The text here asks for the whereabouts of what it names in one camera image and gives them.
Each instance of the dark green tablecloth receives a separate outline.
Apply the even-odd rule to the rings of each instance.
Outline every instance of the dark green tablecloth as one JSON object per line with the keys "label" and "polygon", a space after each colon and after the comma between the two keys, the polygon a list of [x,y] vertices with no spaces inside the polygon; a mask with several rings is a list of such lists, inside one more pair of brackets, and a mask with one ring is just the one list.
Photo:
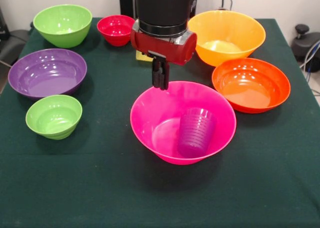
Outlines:
{"label": "dark green tablecloth", "polygon": [[[151,64],[130,44],[109,46],[97,21],[72,49],[88,73],[70,137],[36,135],[25,124],[33,102],[10,86],[0,97],[0,227],[320,227],[320,109],[275,20],[260,20],[267,40],[253,57],[284,71],[289,99],[236,113],[231,143],[190,166],[162,161],[134,136],[130,109],[151,86]],[[33,31],[22,56],[50,47]],[[195,55],[170,79],[212,86],[211,72]]]}

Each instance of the black cylinder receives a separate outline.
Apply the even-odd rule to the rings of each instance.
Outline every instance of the black cylinder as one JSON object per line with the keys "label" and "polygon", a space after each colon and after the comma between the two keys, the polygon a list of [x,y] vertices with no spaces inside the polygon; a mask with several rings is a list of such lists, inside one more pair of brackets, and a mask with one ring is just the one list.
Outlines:
{"label": "black cylinder", "polygon": [[136,0],[140,28],[153,36],[178,36],[187,28],[192,0]]}

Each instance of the purple bowl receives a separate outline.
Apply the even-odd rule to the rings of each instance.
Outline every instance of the purple bowl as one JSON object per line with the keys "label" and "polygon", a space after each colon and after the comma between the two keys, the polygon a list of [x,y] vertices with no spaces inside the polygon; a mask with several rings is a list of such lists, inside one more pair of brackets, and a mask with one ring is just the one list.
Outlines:
{"label": "purple bowl", "polygon": [[38,100],[76,91],[87,72],[79,54],[60,48],[44,49],[19,59],[10,69],[8,82],[18,93]]}

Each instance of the green bowl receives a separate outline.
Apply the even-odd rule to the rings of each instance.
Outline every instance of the green bowl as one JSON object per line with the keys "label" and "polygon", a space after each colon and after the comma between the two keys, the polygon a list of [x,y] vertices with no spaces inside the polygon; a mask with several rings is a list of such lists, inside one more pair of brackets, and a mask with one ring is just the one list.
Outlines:
{"label": "green bowl", "polygon": [[25,116],[27,126],[44,137],[60,140],[69,136],[82,115],[78,100],[67,95],[53,95],[34,103]]}
{"label": "green bowl", "polygon": [[79,45],[87,36],[92,21],[91,12],[79,5],[56,5],[39,12],[34,27],[50,43],[61,48]]}

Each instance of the yellow object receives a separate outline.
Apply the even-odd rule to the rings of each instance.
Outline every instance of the yellow object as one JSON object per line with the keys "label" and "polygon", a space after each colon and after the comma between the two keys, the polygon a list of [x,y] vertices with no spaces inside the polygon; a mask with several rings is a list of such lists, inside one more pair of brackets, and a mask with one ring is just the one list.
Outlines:
{"label": "yellow object", "polygon": [[136,55],[135,56],[136,60],[141,60],[141,61],[146,61],[146,62],[152,62],[152,60],[153,60],[151,57],[143,55],[142,52],[140,52],[140,51],[136,51],[135,55]]}
{"label": "yellow object", "polygon": [[262,25],[245,14],[215,10],[200,13],[188,22],[197,34],[196,51],[205,63],[221,63],[248,57],[266,38]]}

